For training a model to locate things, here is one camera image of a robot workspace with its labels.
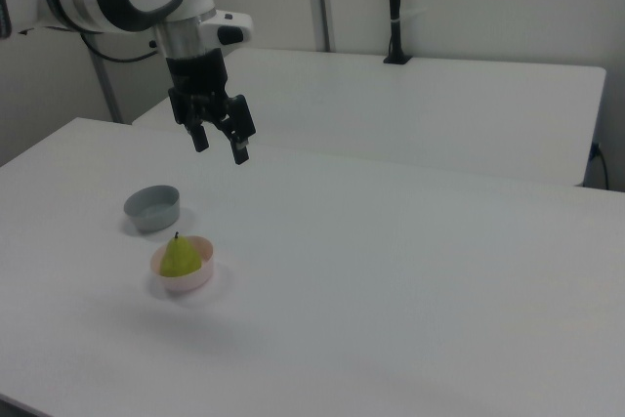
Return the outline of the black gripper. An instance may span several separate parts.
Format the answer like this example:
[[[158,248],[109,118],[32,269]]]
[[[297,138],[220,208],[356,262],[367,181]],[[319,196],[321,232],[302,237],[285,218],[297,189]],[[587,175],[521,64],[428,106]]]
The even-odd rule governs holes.
[[[169,99],[174,119],[191,136],[194,148],[202,152],[209,142],[202,120],[219,119],[217,127],[229,139],[236,165],[249,159],[249,139],[256,133],[255,124],[243,95],[228,97],[228,73],[222,50],[212,49],[203,55],[166,60],[173,81]]]

